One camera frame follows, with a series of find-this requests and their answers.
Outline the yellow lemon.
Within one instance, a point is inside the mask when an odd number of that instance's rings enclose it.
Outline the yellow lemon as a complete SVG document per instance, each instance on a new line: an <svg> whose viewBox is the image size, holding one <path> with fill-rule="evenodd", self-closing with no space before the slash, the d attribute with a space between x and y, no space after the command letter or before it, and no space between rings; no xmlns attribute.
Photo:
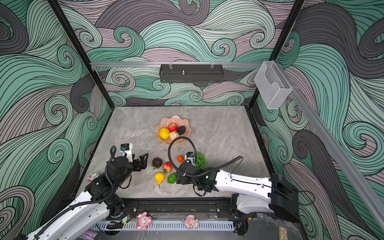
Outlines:
<svg viewBox="0 0 384 240"><path fill-rule="evenodd" d="M161 128L159 130L159 136L163 139L166 140L170 137L170 130L168 128Z"/></svg>

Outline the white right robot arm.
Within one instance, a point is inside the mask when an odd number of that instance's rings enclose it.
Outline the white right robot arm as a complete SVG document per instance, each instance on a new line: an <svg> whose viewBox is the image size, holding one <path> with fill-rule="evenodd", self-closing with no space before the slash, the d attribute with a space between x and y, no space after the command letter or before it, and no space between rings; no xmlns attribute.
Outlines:
<svg viewBox="0 0 384 240"><path fill-rule="evenodd" d="M205 194L235 194L236 210L243 214L272 213L288 222L300 221L299 190L281 175L252 178L215 168L202 170L187 161L176 170L176 179L177 184L192 184Z"/></svg>

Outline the cream fake garlic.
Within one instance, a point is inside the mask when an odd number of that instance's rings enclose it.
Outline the cream fake garlic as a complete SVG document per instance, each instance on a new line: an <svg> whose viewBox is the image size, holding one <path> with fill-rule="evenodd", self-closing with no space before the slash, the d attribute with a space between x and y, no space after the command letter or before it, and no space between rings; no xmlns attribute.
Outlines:
<svg viewBox="0 0 384 240"><path fill-rule="evenodd" d="M177 131L170 132L169 138L171 141L179 137L179 133Z"/></svg>

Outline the red fake apple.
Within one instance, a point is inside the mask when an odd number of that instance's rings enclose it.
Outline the red fake apple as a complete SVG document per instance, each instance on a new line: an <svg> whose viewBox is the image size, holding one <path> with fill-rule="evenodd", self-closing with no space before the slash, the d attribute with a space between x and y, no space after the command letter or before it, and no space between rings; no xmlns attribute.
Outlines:
<svg viewBox="0 0 384 240"><path fill-rule="evenodd" d="M170 132L177 131L177 128L178 128L178 126L177 126L176 123L171 123L171 124L168 125L168 130Z"/></svg>

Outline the dark avocado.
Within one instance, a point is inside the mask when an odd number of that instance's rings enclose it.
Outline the dark avocado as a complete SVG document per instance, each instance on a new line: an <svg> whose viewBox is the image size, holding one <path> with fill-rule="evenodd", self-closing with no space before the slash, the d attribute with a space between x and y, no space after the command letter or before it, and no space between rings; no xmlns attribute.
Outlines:
<svg viewBox="0 0 384 240"><path fill-rule="evenodd" d="M181 135L184 135L186 133L186 127L185 126L179 126L177 128L177 133L181 136Z"/></svg>

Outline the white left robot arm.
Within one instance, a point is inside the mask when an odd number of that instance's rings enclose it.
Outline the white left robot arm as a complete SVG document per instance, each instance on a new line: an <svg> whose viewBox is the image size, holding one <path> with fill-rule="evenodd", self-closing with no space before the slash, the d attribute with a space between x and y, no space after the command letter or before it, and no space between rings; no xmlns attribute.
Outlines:
<svg viewBox="0 0 384 240"><path fill-rule="evenodd" d="M133 217L116 191L133 172L140 172L148 165L148 154L132 162L126 156L108 160L105 172L92 180L85 190L66 208L47 223L21 240L74 240L86 230L106 218L117 219L122 228Z"/></svg>

